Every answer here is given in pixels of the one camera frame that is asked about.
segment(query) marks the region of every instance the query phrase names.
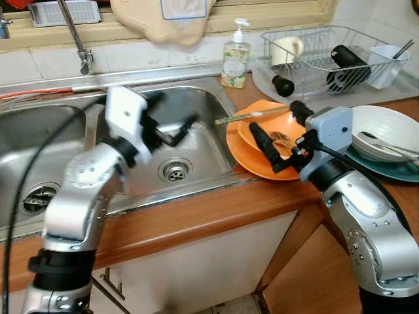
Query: floor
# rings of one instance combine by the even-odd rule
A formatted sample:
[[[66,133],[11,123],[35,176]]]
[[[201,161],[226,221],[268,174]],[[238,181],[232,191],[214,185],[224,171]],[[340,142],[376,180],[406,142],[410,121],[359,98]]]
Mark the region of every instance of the floor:
[[[248,294],[195,314],[267,314],[262,304],[260,296]]]

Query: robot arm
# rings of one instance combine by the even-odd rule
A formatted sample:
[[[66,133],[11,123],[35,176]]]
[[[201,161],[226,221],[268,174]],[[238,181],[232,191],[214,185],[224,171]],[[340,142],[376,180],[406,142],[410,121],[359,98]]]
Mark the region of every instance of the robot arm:
[[[175,137],[162,133],[147,114],[161,97],[145,99],[122,86],[108,89],[105,119],[113,140],[67,165],[62,188],[46,209],[43,248],[29,261],[35,279],[22,314],[92,313],[90,276],[109,201],[131,167],[146,164],[162,143],[178,144],[197,119],[189,117]]]
[[[346,239],[363,314],[418,314],[419,248],[403,213],[366,176],[322,151],[328,147],[343,154],[349,147],[352,110],[338,107],[314,114],[299,101],[291,110],[307,129],[292,156],[282,160],[269,136],[251,124],[259,148],[274,171],[293,166],[302,181],[311,181],[322,192]]]

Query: white cup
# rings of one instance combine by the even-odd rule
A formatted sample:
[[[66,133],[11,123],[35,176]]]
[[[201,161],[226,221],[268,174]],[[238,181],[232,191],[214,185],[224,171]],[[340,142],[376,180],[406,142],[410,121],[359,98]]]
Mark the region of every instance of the white cup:
[[[372,72],[367,80],[367,84],[374,88],[381,89],[388,87],[393,82],[402,66],[410,60],[409,51],[404,51],[404,53],[397,58],[397,61],[395,61],[393,56],[398,53],[399,50],[399,47],[390,44],[371,48],[368,64],[373,66],[371,67]]]
[[[292,54],[299,57],[304,51],[304,43],[298,37],[283,37],[274,42],[275,44],[272,45],[272,65],[294,62],[295,57]]]

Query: black cable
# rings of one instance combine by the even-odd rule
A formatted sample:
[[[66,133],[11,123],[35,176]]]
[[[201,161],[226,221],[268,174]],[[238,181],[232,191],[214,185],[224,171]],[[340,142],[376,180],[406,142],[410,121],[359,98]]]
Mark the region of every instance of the black cable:
[[[356,171],[360,172],[362,175],[364,175],[368,180],[370,180],[377,189],[380,190],[381,193],[387,198],[387,200],[391,203],[393,206],[395,213],[397,215],[397,218],[400,220],[400,223],[405,229],[412,234],[412,230],[410,229],[409,223],[407,222],[407,219],[405,217],[405,214],[403,214],[399,204],[397,204],[396,200],[393,198],[393,196],[384,188],[380,182],[378,182],[368,171],[364,170],[361,166],[359,166],[357,163],[346,157],[345,155],[342,155],[339,152],[334,151],[333,149],[326,147],[322,144],[315,145],[316,150],[321,150],[323,152],[326,152],[327,154],[338,158],[342,160],[343,162],[347,163],[349,166],[354,168]]]
[[[13,229],[14,225],[16,224],[16,216],[18,214],[18,206],[19,206],[19,200],[21,198],[22,194],[22,188],[23,185],[27,179],[27,176],[29,175],[29,172],[31,171],[31,168],[33,164],[35,163],[36,159],[38,158],[41,151],[47,147],[61,132],[63,132],[76,118],[84,115],[84,112],[94,106],[95,104],[101,103],[102,105],[105,104],[105,96],[101,97],[100,99],[97,99],[93,101],[92,103],[88,104],[85,108],[83,108],[81,111],[75,111],[74,114],[72,114],[61,126],[58,126],[52,134],[41,144],[41,146],[38,148],[36,153],[32,156],[31,160],[27,164],[24,174],[20,178],[18,189],[16,191],[16,194],[14,196],[13,206],[12,210],[10,212],[10,219],[9,219],[9,228],[7,230],[7,238],[6,238],[6,244],[5,244],[5,252],[4,252],[4,259],[3,259],[3,314],[9,314],[9,271],[10,271],[10,252],[12,249],[12,236],[13,236]]]

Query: faucet spout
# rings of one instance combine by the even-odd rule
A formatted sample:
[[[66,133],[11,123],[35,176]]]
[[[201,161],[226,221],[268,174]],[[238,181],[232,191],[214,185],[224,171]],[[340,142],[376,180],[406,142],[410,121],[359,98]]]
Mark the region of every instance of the faucet spout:
[[[5,19],[5,17],[3,16],[3,9],[0,7],[0,39],[10,38],[7,26],[11,23],[13,23],[13,21]]]
[[[68,25],[68,28],[71,32],[71,35],[74,38],[74,42],[77,47],[77,54],[79,55],[80,60],[81,60],[80,72],[83,75],[87,75],[89,74],[89,70],[93,62],[92,52],[90,50],[85,49],[85,47],[83,46],[83,43],[80,40],[80,36],[77,33],[76,27],[74,26],[73,19],[68,9],[67,3],[65,3],[64,0],[57,0],[57,2],[58,2],[58,5],[60,6],[60,9],[64,15],[65,22]]]

